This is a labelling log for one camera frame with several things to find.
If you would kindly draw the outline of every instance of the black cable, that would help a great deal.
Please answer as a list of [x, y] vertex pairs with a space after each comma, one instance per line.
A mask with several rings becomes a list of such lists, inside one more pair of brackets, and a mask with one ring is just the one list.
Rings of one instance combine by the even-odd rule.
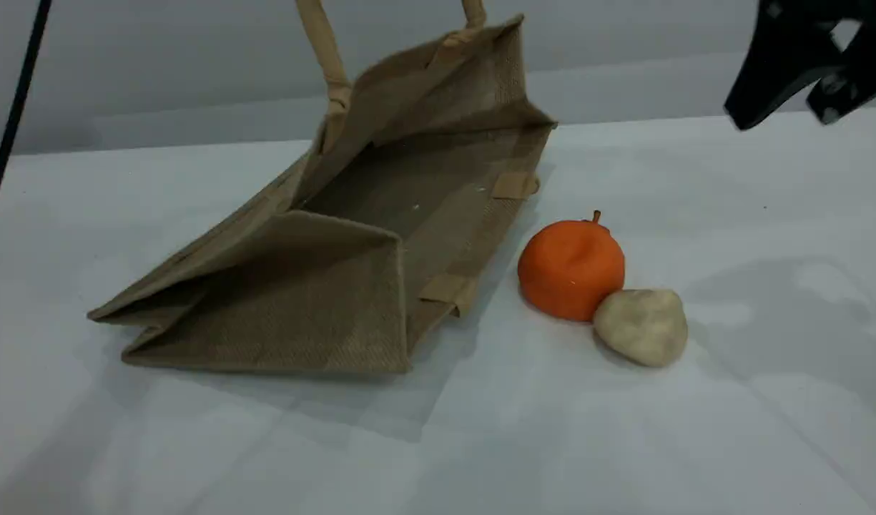
[[12, 99], [12, 108], [9, 110], [9, 121], [6, 122], [6, 130], [2, 134], [0, 143], [0, 186], [6, 175], [6, 166], [9, 157], [12, 156], [12, 147], [15, 144], [15, 136], [19, 133], [21, 113], [25, 110], [25, 101], [28, 100], [28, 91], [31, 87], [31, 78], [34, 75], [36, 56], [40, 50], [40, 42], [43, 40], [43, 29], [46, 26], [46, 17], [49, 14], [51, 0], [40, 0], [38, 12], [34, 17], [34, 27], [31, 30], [28, 49], [25, 50], [25, 62], [21, 66], [19, 84], [15, 88], [15, 97]]

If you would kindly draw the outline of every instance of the burlap bag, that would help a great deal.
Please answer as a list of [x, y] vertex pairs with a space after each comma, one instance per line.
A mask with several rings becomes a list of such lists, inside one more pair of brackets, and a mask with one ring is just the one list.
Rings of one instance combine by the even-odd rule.
[[307, 153], [89, 313], [146, 326], [124, 361], [209, 371], [402, 372], [463, 315], [555, 123], [526, 98], [522, 16], [345, 78], [320, 0], [297, 0], [329, 110]]

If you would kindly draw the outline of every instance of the gray wall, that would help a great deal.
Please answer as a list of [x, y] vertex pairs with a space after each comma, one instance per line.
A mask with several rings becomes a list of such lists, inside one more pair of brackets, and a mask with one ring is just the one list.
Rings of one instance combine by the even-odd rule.
[[[722, 114], [755, 4], [486, 0], [526, 13], [531, 96], [565, 123]], [[350, 74], [463, 23], [458, 0], [324, 6]], [[0, 136], [35, 7], [0, 0]], [[17, 151], [311, 137], [322, 93], [292, 0], [56, 0]]]

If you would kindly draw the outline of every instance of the white tablecloth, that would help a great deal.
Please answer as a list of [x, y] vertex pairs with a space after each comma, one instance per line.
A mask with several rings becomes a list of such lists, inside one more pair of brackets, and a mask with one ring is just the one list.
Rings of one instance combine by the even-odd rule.
[[[543, 188], [415, 370], [309, 381], [131, 368], [86, 310], [307, 142], [15, 157], [0, 197], [0, 513], [876, 514], [876, 110], [559, 127]], [[628, 287], [682, 295], [647, 371], [517, 294], [604, 212]]]

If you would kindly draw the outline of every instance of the orange fruit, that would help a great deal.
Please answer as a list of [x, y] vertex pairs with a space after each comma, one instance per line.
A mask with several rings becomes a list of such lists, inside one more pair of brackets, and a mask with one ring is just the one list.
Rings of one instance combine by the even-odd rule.
[[541, 312], [589, 322], [597, 306], [625, 283], [625, 254], [593, 220], [566, 220], [546, 226], [530, 238], [517, 277], [523, 296]]

